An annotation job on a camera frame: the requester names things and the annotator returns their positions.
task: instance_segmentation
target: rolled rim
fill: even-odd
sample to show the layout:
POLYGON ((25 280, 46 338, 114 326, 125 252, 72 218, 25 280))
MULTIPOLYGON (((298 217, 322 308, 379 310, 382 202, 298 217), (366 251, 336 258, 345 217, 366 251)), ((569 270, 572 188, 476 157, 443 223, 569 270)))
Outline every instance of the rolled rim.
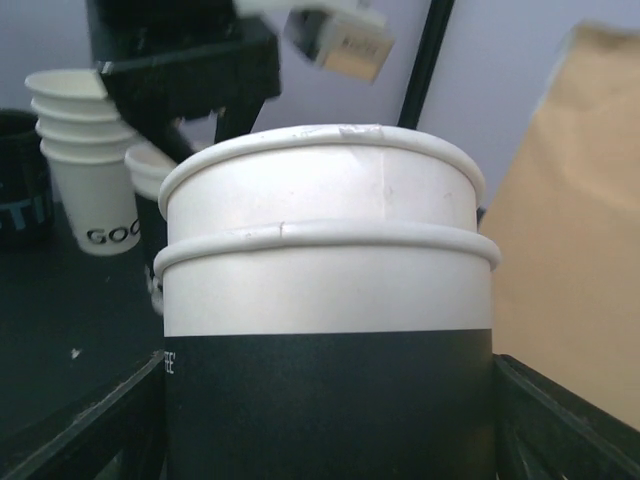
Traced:
POLYGON ((120 115, 115 112, 113 114, 105 113, 100 115, 89 115, 82 113, 65 112, 62 110, 51 110, 40 105, 35 98, 31 99, 31 108, 40 116, 48 117, 53 120, 62 120, 64 122, 70 123, 106 123, 121 120, 120 115))
POLYGON ((52 152, 50 149, 46 147, 42 142, 40 143, 40 151, 42 154, 47 157, 49 160, 53 160, 60 163, 73 163, 76 165, 105 165, 108 163, 118 163, 124 162, 124 157, 122 155, 101 155, 101 156, 93 156, 93 157, 75 157, 75 156, 67 156, 61 155, 57 152, 52 152))
POLYGON ((91 69, 43 70, 27 76, 24 84, 31 92, 52 98, 107 99, 107 91, 98 73, 91 69))
POLYGON ((382 125, 307 125, 243 135, 213 145, 176 167, 160 188, 158 203, 166 218, 173 191, 187 178, 217 163, 269 150, 314 145, 372 145, 400 148, 437 158, 462 172, 476 192, 480 205, 485 180, 475 162, 451 143, 423 132, 382 125))
POLYGON ((164 179, 175 168, 175 163, 172 166, 168 162, 171 162, 171 160, 161 152, 155 151, 154 147, 148 142, 142 142, 129 147, 124 156, 124 163, 130 171, 153 179, 164 179), (163 155, 164 158, 160 157, 157 165, 151 165, 138 158, 139 155, 143 154, 158 156, 159 153, 163 155))
POLYGON ((104 137, 88 137, 86 135, 82 136, 70 136, 70 135, 60 135, 56 132, 52 132, 51 130, 47 130, 42 128, 40 124, 40 120, 36 123, 36 132, 43 138, 50 138, 56 142, 65 142, 65 143, 73 143, 77 145, 107 145, 110 143, 122 143, 127 140, 133 141, 133 138, 136 136, 135 133, 123 133, 121 135, 112 135, 112 136, 104 136, 104 137))
POLYGON ((347 245, 451 250, 482 257, 491 270, 502 259, 491 240, 459 228, 401 221, 314 220, 226 230, 183 240, 158 254, 154 270, 162 278, 172 265, 196 258, 276 248, 347 245))

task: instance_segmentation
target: paper cup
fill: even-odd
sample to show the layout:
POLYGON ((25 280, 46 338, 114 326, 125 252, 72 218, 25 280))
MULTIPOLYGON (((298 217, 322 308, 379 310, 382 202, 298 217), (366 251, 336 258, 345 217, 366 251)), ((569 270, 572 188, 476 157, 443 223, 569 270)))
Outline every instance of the paper cup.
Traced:
POLYGON ((65 157, 46 145, 40 148, 80 249, 90 255, 117 255, 134 247, 140 225, 123 159, 65 157))
POLYGON ((96 119, 119 118, 113 102, 95 70, 49 70, 29 75, 25 86, 38 105, 69 115, 89 115, 96 119))
POLYGON ((41 107, 35 100, 31 108, 38 114, 40 128, 56 137, 96 138, 115 141, 135 135, 135 131, 122 120, 96 120, 90 116, 65 115, 41 107))
POLYGON ((140 142, 137 136, 128 136, 113 141, 98 138, 71 138, 52 136, 45 131, 40 123, 36 124, 36 131, 42 137, 42 145, 50 152, 63 157, 92 157, 92 158, 124 158, 127 149, 140 142))
POLYGON ((160 185, 176 164, 149 143, 142 143, 127 150, 124 162, 129 169, 135 190, 145 255, 147 289, 151 295, 153 309, 162 315, 162 285, 153 272, 153 261, 160 250, 167 246, 167 222, 158 209, 158 192, 160 185))

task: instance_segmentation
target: brown paper bag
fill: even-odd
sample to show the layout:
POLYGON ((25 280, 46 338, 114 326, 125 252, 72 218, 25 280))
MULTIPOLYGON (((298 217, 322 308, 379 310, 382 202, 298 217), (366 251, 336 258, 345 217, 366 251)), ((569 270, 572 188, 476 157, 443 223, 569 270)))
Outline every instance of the brown paper bag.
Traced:
POLYGON ((640 36, 574 33, 482 223, 494 351, 640 429, 640 36))

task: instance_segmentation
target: stacked paper cups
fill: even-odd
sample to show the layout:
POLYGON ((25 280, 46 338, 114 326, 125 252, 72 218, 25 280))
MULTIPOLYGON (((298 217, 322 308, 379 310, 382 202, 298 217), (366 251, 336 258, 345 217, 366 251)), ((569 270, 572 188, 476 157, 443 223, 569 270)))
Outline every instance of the stacked paper cups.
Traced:
POLYGON ((133 187, 124 165, 136 133, 107 99, 93 70, 51 70, 25 80, 36 129, 73 234, 91 255, 115 255, 139 240, 133 187))

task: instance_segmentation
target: black and white cup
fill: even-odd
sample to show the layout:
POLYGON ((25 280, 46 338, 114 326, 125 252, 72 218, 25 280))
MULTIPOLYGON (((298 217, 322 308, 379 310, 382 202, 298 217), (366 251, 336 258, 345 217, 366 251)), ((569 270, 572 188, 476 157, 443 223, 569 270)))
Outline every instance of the black and white cup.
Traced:
POLYGON ((46 238, 53 226, 51 181, 36 116, 0 110, 0 246, 46 238))

